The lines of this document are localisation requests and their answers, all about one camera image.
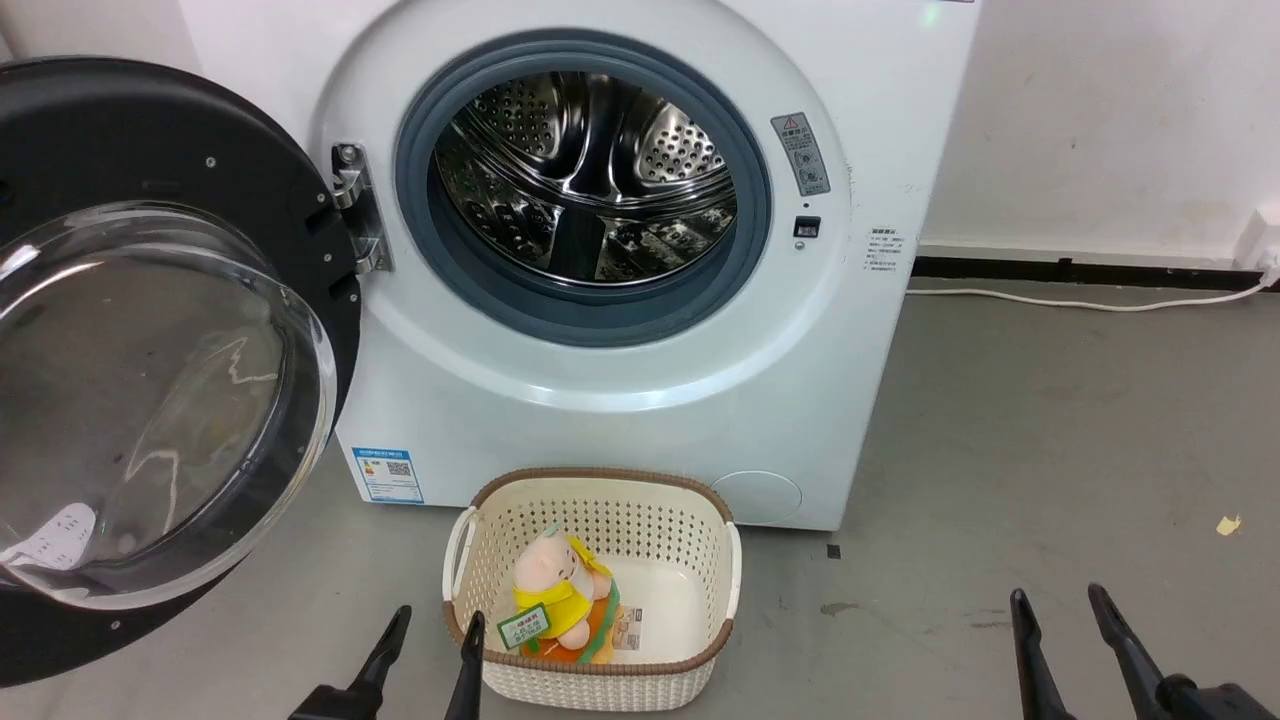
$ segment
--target plush toy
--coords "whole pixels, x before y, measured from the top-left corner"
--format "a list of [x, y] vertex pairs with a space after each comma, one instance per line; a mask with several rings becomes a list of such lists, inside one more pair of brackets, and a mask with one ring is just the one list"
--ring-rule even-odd
[[[516, 560], [513, 573], [516, 607], [521, 612], [539, 603], [547, 609], [550, 626], [539, 638], [554, 639], [568, 651], [612, 650], [611, 629], [617, 605], [613, 574], [602, 565], [582, 541], [557, 528], [543, 533]], [[600, 612], [591, 612], [598, 601]], [[600, 616], [602, 626], [593, 628], [589, 616]], [[593, 642], [603, 638], [603, 642]], [[602, 662], [590, 653], [581, 662]]]

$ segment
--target sticker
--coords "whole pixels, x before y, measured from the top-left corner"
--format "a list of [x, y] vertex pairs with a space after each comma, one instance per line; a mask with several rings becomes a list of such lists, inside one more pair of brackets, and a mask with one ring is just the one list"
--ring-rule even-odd
[[618, 606], [613, 620], [613, 650], [640, 650], [640, 623], [644, 609]]
[[520, 615], [498, 623], [498, 635], [502, 637], [502, 644], [511, 650], [535, 639], [550, 626], [552, 621], [547, 618], [547, 609], [539, 602]]
[[867, 256], [863, 269], [872, 273], [896, 273], [902, 268], [906, 240], [893, 228], [872, 228], [867, 233]]
[[773, 131], [782, 141], [782, 149], [787, 151], [787, 160], [791, 170], [796, 174], [796, 184], [800, 187], [800, 196], [822, 195], [831, 192], [831, 181], [827, 179], [827, 165], [822, 161], [822, 151], [818, 150], [818, 141], [809, 128], [809, 119], [804, 113], [780, 115], [769, 120]]
[[360, 478], [369, 488], [369, 500], [425, 505], [407, 451], [353, 447], [351, 454], [356, 456]]
[[83, 502], [73, 502], [50, 518], [29, 538], [0, 551], [0, 562], [70, 570], [84, 555], [96, 521], [97, 515], [92, 507]]

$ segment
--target stuffed toy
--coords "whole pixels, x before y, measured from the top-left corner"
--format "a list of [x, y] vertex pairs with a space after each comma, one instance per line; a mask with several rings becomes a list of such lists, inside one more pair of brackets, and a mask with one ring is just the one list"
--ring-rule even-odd
[[521, 612], [539, 603], [547, 610], [550, 625], [536, 639], [554, 641], [526, 647], [526, 655], [595, 664], [612, 655], [617, 587], [613, 574], [582, 541], [558, 528], [548, 529], [516, 560], [512, 580]]

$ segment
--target metal hinge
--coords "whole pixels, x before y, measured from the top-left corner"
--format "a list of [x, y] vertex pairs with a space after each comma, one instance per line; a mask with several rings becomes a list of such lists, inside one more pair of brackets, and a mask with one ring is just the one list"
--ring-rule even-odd
[[365, 149], [360, 145], [338, 142], [333, 146], [333, 200], [351, 231], [356, 274], [394, 269], [365, 158]]

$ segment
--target white basket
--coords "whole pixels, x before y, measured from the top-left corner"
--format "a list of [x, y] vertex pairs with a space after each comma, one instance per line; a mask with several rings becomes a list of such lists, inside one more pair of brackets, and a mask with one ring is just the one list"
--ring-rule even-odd
[[[593, 550], [622, 605], [644, 611], [639, 650], [608, 665], [568, 665], [503, 648], [497, 621], [515, 615], [511, 571], [531, 539], [561, 523]], [[485, 615], [484, 680], [525, 702], [631, 712], [694, 700], [733, 628], [742, 546], [728, 506], [694, 480], [598, 468], [503, 475], [462, 511], [444, 555], [444, 623], [462, 642]]]

